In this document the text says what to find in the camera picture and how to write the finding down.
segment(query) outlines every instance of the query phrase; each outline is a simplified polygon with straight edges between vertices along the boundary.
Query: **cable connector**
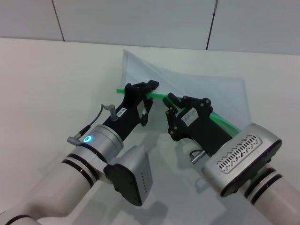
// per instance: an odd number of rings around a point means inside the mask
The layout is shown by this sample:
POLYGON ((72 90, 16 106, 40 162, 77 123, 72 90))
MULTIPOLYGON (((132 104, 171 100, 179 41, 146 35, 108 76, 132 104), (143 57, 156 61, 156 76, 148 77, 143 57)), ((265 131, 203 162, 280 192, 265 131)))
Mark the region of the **cable connector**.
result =
POLYGON ((193 150, 189 153, 190 161, 192 164, 196 164, 203 156, 205 156, 206 153, 204 150, 193 150))
POLYGON ((71 137, 71 136, 68 137, 67 142, 72 144, 72 145, 78 146, 79 144, 81 144, 81 141, 79 140, 80 137, 77 139, 77 138, 75 138, 75 136, 74 137, 71 137))
POLYGON ((105 105, 104 109, 111 113, 112 121, 116 121, 118 119, 116 107, 114 105, 105 105))

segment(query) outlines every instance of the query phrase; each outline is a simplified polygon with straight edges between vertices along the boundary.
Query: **black cable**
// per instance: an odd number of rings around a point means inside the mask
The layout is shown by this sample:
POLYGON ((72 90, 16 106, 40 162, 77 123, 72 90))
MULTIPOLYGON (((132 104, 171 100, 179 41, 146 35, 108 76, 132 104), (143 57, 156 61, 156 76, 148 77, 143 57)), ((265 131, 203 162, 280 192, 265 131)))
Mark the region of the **black cable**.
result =
POLYGON ((101 104, 100 112, 98 113, 98 115, 96 116, 96 118, 89 125, 87 125, 84 129, 82 129, 81 131, 79 131, 79 133, 80 133, 81 136, 83 136, 90 129, 90 127, 93 125, 93 123, 96 122, 96 120, 98 120, 98 118, 101 115, 103 109, 104 109, 104 105, 101 104))
POLYGON ((192 157, 193 156, 193 153, 195 152, 201 152, 202 150, 200 149, 197 149, 197 150, 192 150, 190 153, 189 153, 189 156, 192 157))
POLYGON ((101 115, 102 111, 103 111, 104 105, 101 104, 101 109, 99 114, 96 116, 96 118, 90 123, 90 126, 93 125, 94 122, 96 122, 96 120, 98 120, 99 116, 101 115))

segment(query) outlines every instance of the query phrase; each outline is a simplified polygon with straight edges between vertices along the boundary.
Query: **vent grille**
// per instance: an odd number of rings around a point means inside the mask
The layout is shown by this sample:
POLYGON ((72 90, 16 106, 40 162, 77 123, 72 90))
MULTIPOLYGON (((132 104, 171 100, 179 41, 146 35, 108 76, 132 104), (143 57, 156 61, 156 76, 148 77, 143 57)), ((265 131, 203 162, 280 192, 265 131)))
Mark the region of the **vent grille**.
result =
POLYGON ((261 143, 262 141, 256 135, 245 136, 217 161, 217 166, 223 172, 229 173, 236 165, 261 145, 261 143))
POLYGON ((147 190, 147 184, 146 184, 146 180, 144 177, 144 173, 141 173, 141 176, 142 176, 142 184, 144 185, 144 192, 147 193, 148 190, 147 190))

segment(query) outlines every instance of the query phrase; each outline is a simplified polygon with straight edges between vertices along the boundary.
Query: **black stripe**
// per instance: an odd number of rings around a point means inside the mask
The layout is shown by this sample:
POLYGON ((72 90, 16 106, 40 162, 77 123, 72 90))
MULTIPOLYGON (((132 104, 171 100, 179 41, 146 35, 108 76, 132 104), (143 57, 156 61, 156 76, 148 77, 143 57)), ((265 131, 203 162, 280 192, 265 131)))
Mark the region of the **black stripe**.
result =
POLYGON ((72 154, 72 153, 68 154, 67 157, 74 158, 74 159, 78 160, 79 162, 81 162, 82 164, 84 164, 90 170, 90 172, 94 175, 96 180, 99 179, 97 171, 84 158, 81 158, 80 156, 78 156, 76 154, 72 154))
POLYGON ((281 174, 277 174, 274 177, 272 177, 268 182, 266 182, 259 190, 258 192, 253 196, 251 199, 251 204, 254 205, 257 199, 267 190, 275 181, 282 178, 281 174))
POLYGON ((247 199, 249 194, 254 190, 254 188, 267 176, 276 171, 274 168, 266 169, 252 184, 249 185, 248 189, 244 193, 244 197, 247 199))
POLYGON ((99 159, 101 159, 103 162, 107 163, 107 160, 103 157, 103 155, 101 155, 101 153, 98 152, 97 149, 95 149, 94 147, 90 146, 89 144, 81 143, 78 146, 85 147, 86 149, 92 151, 96 156, 98 156, 99 159))
POLYGON ((84 171, 84 169, 82 169, 79 165, 77 165, 76 163, 70 161, 70 160, 67 160, 67 159, 64 159, 61 163, 65 163, 65 164, 68 164, 70 165, 71 167, 75 168, 79 173, 81 173, 85 178, 86 180, 90 183, 90 187, 92 187, 94 185, 94 182, 92 180, 92 178, 84 171))
POLYGON ((11 225, 11 224, 14 223, 15 221, 17 221, 17 220, 19 220, 19 219, 22 219, 22 218, 25 218, 25 217, 31 218, 31 217, 28 216, 28 215, 19 215, 19 216, 16 216, 16 217, 10 219, 5 225, 11 225))

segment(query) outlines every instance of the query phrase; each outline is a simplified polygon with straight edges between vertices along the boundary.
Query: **panel seam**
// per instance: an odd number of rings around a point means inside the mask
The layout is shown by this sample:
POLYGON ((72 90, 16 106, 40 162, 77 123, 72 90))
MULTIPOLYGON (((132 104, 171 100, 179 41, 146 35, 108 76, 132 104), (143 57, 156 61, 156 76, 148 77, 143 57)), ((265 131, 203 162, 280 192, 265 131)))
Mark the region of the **panel seam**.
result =
POLYGON ((212 15, 212 20, 211 20, 211 24, 210 24, 210 33, 208 35, 208 40, 207 40, 207 44, 206 44, 206 49, 205 50, 208 50, 208 46, 210 44, 210 35, 211 35, 212 25, 213 25, 214 19, 215 19, 215 14, 216 14, 217 6, 218 6, 218 0, 216 0, 216 4, 215 4, 215 8, 214 8, 214 14, 212 15))
POLYGON ((65 38, 64 38, 64 35, 62 33, 61 26, 60 26, 60 21, 59 21, 58 16, 57 16, 57 12, 56 12, 56 8, 55 8, 54 0, 52 0, 52 5, 53 5, 53 9, 54 9, 54 12, 55 12, 55 15, 56 15, 58 26, 60 27, 60 33, 61 33, 61 36, 62 36, 62 41, 65 41, 65 38))

